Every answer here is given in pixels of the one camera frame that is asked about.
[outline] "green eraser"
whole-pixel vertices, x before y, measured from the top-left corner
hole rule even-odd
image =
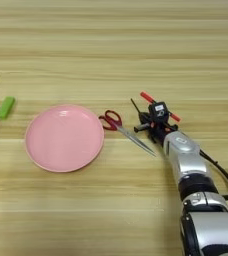
[[[7,118],[12,106],[14,105],[15,98],[14,97],[6,97],[0,107],[0,118]]]

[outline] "plate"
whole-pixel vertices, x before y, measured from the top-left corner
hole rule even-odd
[[[98,117],[75,105],[53,107],[29,125],[26,150],[41,168],[70,172],[89,164],[103,146],[104,131]]]

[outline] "wooden table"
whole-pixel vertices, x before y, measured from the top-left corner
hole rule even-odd
[[[119,133],[75,173],[43,171],[24,134],[50,106],[110,108],[138,124],[145,90],[228,169],[228,1],[0,0],[0,256],[181,255],[169,163]],[[228,185],[213,172],[220,192]]]

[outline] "black cable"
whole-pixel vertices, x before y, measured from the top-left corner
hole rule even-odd
[[[209,161],[211,164],[213,164],[228,180],[228,172],[223,169],[217,161],[214,161],[209,155],[207,155],[203,150],[200,150],[200,155],[205,158],[207,161]],[[228,200],[228,195],[223,195],[225,200]]]

